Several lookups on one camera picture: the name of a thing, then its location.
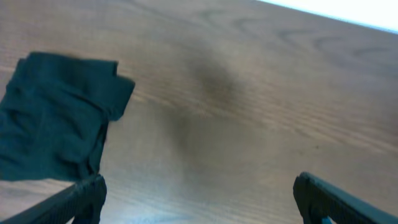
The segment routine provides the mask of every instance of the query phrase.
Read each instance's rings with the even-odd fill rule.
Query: wooden table
[[[137,83],[102,223],[300,223],[303,170],[398,215],[397,35],[257,1],[0,1],[1,94],[33,50]],[[70,184],[1,182],[0,219]]]

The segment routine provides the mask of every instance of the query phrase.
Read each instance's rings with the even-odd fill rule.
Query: black object
[[[106,184],[101,175],[76,183],[2,224],[96,224],[105,203]]]
[[[109,121],[134,82],[117,62],[33,52],[0,103],[0,179],[82,180],[97,174]]]
[[[339,224],[398,223],[397,217],[372,207],[308,172],[296,178],[293,195],[304,224],[322,224],[328,217]]]

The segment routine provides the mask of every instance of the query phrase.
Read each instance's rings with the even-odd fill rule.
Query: white wall
[[[260,0],[398,33],[398,0]]]

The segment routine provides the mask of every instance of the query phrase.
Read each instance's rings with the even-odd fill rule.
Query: wooden surface
[[[32,50],[137,83],[102,223],[300,223],[303,170],[398,215],[397,35],[245,0],[0,0],[2,94]],[[0,219],[69,184],[1,182]]]

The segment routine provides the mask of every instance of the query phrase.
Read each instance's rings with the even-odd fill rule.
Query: dark green cloth
[[[117,62],[31,53],[0,103],[0,179],[80,180],[98,173],[109,121],[134,82]]]

